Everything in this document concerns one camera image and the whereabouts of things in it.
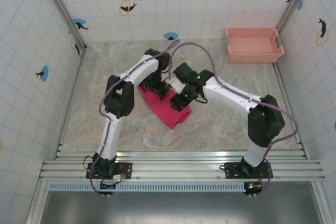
yellow ring decal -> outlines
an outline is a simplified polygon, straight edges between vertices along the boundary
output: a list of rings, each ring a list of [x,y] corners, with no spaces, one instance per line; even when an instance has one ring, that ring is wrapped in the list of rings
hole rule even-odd
[[[121,6],[125,3],[125,2],[128,2],[128,9],[127,9],[127,12],[125,13],[125,14],[123,14],[122,12],[121,12]],[[130,12],[130,8],[131,8],[131,1],[129,1],[129,0],[124,0],[123,2],[121,2],[121,4],[120,4],[120,7],[119,7],[119,13],[120,13],[120,15],[121,16],[126,16],[129,12]]]
[[[316,45],[318,47],[322,47],[325,43],[327,43],[328,39],[329,39],[329,30],[326,28],[325,29],[327,31],[327,38],[325,39],[325,42],[323,42],[322,44],[319,44],[319,35],[322,33],[322,31],[319,31],[316,35]]]
[[[74,38],[71,39],[71,48],[72,48],[73,50],[76,49],[76,48],[75,48],[75,41],[74,41]]]

pink towel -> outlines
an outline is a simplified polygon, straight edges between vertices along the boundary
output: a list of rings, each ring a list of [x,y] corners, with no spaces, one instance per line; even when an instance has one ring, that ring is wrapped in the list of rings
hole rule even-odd
[[[174,129],[178,123],[183,123],[191,114],[191,108],[185,107],[182,111],[174,110],[170,104],[170,99],[176,94],[172,89],[169,89],[167,95],[161,101],[160,96],[150,90],[143,90],[138,86],[143,100],[154,111],[154,113],[165,123],[169,128]]]

grey grating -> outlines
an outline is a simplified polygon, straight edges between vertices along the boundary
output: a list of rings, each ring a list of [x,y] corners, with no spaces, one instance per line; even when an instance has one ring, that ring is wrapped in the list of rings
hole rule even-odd
[[[93,182],[98,189],[99,182]],[[89,181],[50,183],[50,191],[92,191]],[[115,190],[101,191],[147,191],[147,192],[242,192],[244,182],[121,182]]]

marble floor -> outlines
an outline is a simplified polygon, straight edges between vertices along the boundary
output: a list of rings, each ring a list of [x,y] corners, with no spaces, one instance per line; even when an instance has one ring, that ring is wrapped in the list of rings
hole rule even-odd
[[[273,95],[285,108],[277,78],[271,64],[230,64],[222,39],[197,39],[215,59],[219,76],[246,92],[264,97]],[[121,41],[93,43],[86,52],[79,77],[78,89],[63,141],[63,151],[95,151],[102,137],[104,118],[98,104],[104,95],[107,79],[119,75],[140,60],[153,48],[164,50],[171,41]],[[197,72],[208,69],[207,56],[194,46],[182,47],[174,57],[174,66],[185,61]],[[174,130],[163,124],[142,100],[135,89],[135,106],[126,117],[118,143],[119,151],[224,151],[246,150],[250,142],[246,120],[236,111],[217,101],[208,104],[193,102],[192,114]],[[289,120],[280,133],[292,132]],[[293,149],[295,139],[275,145],[276,149]]]

plastic basket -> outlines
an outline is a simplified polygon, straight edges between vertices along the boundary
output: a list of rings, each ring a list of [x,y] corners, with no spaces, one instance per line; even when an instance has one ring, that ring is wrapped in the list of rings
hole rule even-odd
[[[227,28],[225,33],[229,62],[274,63],[284,54],[278,31],[273,27]]]

